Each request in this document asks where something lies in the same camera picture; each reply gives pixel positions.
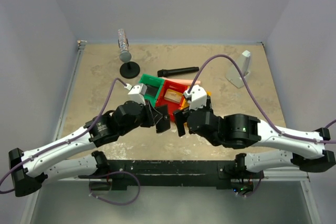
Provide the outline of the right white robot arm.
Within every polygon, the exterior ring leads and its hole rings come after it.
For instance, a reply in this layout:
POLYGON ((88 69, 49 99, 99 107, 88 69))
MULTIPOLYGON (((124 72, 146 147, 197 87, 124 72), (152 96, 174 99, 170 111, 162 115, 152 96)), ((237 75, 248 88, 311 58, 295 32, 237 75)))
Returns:
POLYGON ((234 172, 240 178, 277 167, 297 167, 303 172, 322 173, 335 166, 335 154, 325 148, 330 141, 328 129, 303 132, 271 126, 245 114, 216 116, 211 102, 203 108, 174 111, 179 136, 186 133, 203 137, 213 146, 235 150, 269 147, 270 152, 236 155, 234 172))

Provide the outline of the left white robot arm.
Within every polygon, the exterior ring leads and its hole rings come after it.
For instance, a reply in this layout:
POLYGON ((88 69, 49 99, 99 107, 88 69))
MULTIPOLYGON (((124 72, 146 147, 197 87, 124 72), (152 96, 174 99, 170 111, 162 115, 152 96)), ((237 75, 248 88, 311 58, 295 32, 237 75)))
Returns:
POLYGON ((152 126, 157 133, 170 129, 167 105, 155 108, 150 102, 127 101, 53 143, 30 151, 15 148, 8 153, 13 192, 16 197, 27 196, 47 182, 67 177, 103 178, 111 169, 104 153, 96 149, 137 127, 152 126))

